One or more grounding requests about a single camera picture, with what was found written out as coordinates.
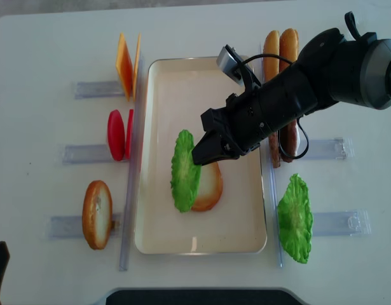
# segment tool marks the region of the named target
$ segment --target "clear plastic holder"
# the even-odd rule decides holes
[[[142,162],[142,143],[144,133],[144,118],[146,109],[146,82],[147,75],[143,71],[144,58],[139,55],[139,67],[137,69],[136,101],[134,103],[134,120],[132,131],[132,145],[130,153],[130,165],[128,171],[128,184],[125,211],[123,214],[123,227],[121,237],[121,248],[119,256],[119,271],[127,271],[130,246],[132,243],[133,220],[137,193],[139,191],[140,169]]]
[[[266,148],[266,164],[270,189],[270,206],[274,216],[273,231],[275,235],[275,248],[277,253],[278,266],[284,265],[284,252],[278,237],[278,214],[275,169],[271,162],[270,148],[268,139],[264,140]],[[334,159],[344,160],[348,157],[353,157],[353,145],[350,139],[336,138],[330,140],[310,140],[311,153],[307,153],[301,160],[318,160],[318,159]],[[360,236],[371,234],[369,217],[366,210],[352,210],[342,212],[324,212],[314,213],[313,235],[314,236]]]
[[[112,215],[111,236],[120,232],[121,214]],[[82,232],[82,216],[53,216],[45,224],[45,238],[59,240],[68,238],[84,238]]]
[[[122,85],[119,81],[94,81],[77,82],[75,88],[75,99],[94,97],[124,97]]]
[[[128,162],[115,161],[107,144],[64,145],[58,148],[58,154],[63,165]]]

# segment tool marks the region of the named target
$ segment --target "table surface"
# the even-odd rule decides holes
[[[129,46],[142,33],[146,70],[159,58],[216,56],[225,44],[253,55],[273,29],[294,27],[304,46],[331,27],[347,33],[343,15],[349,10],[361,32],[391,38],[391,6],[368,2],[281,1],[0,19],[0,240],[11,252],[2,302],[91,304],[120,288],[252,287],[284,289],[308,304],[391,304],[391,108],[338,104],[304,119],[313,139],[351,137],[355,157],[346,163],[294,162],[283,167],[282,177],[294,171],[303,176],[314,212],[365,208],[373,229],[365,238],[315,238],[307,265],[286,257],[285,267],[277,267],[268,206],[268,242],[257,255],[142,255],[132,247],[130,269],[119,272],[120,238],[109,240],[103,251],[90,250],[84,240],[44,238],[47,217],[81,213],[92,180],[106,181],[114,211],[123,211],[128,165],[64,167],[55,159],[59,144],[104,143],[109,111],[119,109],[126,119],[134,106],[124,98],[74,100],[72,94],[72,82],[117,79],[120,32]]]

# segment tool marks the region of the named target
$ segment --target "bread slice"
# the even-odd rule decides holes
[[[263,46],[263,54],[280,55],[280,33],[277,30],[273,30],[267,35]],[[269,81],[274,78],[279,72],[279,60],[273,57],[264,57],[263,72],[264,81]],[[273,167],[280,167],[280,153],[278,151],[277,132],[269,135],[269,148]]]
[[[298,58],[298,49],[298,32],[294,29],[285,30],[280,37],[280,56],[295,62]],[[285,70],[288,66],[289,64],[287,62],[280,61],[280,72]],[[299,133],[296,120],[292,121],[280,130],[280,142],[282,144],[283,150],[287,154],[290,154],[291,156],[297,156],[297,150],[299,147]],[[283,153],[281,156],[285,162],[293,161],[293,159],[284,156]]]
[[[94,250],[107,244],[112,228],[112,197],[106,183],[92,181],[85,193],[82,210],[82,231]]]
[[[223,180],[218,163],[210,163],[201,169],[200,188],[192,211],[204,212],[213,208],[221,198]]]

